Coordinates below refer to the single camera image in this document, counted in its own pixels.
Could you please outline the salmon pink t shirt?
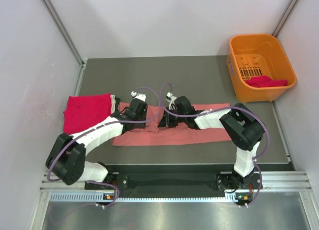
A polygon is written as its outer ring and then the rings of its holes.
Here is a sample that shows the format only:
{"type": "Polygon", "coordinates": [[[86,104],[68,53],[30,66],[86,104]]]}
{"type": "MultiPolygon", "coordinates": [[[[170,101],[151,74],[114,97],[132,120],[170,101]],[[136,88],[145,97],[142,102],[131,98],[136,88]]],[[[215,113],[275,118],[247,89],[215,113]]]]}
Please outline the salmon pink t shirt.
{"type": "Polygon", "coordinates": [[[167,146],[167,145],[189,145],[201,143],[214,143],[230,141],[225,129],[209,128],[194,130],[188,128],[185,123],[178,124],[174,128],[158,128],[158,123],[163,118],[164,111],[159,116],[146,123],[144,128],[133,129],[121,136],[112,139],[113,146],[167,146]]]}

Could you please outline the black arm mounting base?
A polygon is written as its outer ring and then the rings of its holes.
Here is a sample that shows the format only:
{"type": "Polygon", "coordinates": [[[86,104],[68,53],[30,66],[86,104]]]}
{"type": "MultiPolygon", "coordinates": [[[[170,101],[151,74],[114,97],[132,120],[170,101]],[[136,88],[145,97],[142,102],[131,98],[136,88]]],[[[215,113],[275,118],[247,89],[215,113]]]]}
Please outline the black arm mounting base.
{"type": "Polygon", "coordinates": [[[258,173],[242,177],[231,164],[110,165],[106,182],[124,198],[221,197],[225,190],[257,189],[258,173]]]}

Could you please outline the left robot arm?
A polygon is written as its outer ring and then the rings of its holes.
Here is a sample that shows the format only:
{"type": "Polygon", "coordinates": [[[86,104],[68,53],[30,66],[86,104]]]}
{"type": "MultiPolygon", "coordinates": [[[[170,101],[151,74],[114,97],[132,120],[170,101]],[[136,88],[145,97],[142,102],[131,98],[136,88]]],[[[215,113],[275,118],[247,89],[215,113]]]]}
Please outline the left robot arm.
{"type": "Polygon", "coordinates": [[[113,176],[102,163],[86,161],[86,156],[101,144],[133,130],[146,122],[147,103],[144,94],[133,98],[128,107],[115,111],[102,122],[85,131],[60,134],[46,160],[49,173],[66,185],[77,181],[94,181],[101,188],[112,185],[113,176]]]}

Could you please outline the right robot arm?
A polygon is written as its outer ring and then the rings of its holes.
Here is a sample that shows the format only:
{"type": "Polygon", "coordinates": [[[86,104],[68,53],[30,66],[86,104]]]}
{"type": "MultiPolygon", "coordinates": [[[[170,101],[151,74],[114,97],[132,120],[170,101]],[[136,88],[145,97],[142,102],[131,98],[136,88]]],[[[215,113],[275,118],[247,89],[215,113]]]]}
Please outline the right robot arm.
{"type": "Polygon", "coordinates": [[[188,98],[167,97],[169,106],[159,128],[175,128],[184,123],[193,130],[224,129],[236,145],[236,161],[231,179],[235,186],[246,187],[254,172],[254,158],[265,133],[260,120],[242,103],[219,110],[196,110],[188,98]]]}

